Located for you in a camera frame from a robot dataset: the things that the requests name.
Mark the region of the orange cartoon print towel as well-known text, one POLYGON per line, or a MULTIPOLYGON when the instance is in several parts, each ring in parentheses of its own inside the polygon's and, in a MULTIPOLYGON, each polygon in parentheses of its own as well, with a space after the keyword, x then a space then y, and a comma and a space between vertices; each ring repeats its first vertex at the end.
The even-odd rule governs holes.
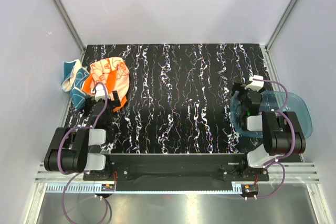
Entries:
POLYGON ((88 78, 81 87, 82 91, 94 95, 93 88, 97 82, 102 82, 107 88, 108 95, 113 101, 113 91, 118 93, 120 106, 113 109, 119 111, 127 102, 127 93, 130 86, 129 69, 120 57, 111 57, 92 63, 89 67, 88 78))

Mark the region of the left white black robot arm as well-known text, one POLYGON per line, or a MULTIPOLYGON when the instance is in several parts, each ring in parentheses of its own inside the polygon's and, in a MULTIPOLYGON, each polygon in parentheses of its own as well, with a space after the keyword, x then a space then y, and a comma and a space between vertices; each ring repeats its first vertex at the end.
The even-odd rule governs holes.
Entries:
POLYGON ((106 163, 106 158, 102 155, 92 159, 98 161, 96 166, 89 165, 89 146, 106 142, 107 121, 113 110, 121 105, 118 93, 113 91, 112 95, 113 101, 101 100, 92 106, 90 116, 92 126, 56 128, 44 158, 45 170, 64 174, 95 170, 95 174, 103 180, 113 175, 112 165, 106 163))

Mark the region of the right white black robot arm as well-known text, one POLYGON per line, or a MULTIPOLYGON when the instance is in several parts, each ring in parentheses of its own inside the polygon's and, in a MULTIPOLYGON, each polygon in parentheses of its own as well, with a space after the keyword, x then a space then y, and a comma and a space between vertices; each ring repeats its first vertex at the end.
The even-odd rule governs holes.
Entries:
POLYGON ((287 89, 267 91, 265 83, 267 80, 254 76, 247 84, 236 82, 232 87, 230 117, 235 131, 262 140, 259 147, 245 154, 238 167, 244 180, 256 176, 257 169, 302 154, 312 131, 304 101, 287 89))

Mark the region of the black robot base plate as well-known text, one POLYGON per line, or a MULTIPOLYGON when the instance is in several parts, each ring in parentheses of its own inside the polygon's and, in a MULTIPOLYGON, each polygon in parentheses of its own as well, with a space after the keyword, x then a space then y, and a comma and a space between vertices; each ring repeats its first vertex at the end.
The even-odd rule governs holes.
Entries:
POLYGON ((242 184, 269 181, 268 172, 249 168, 243 154, 111 154, 88 182, 116 181, 121 194, 240 194, 242 184))

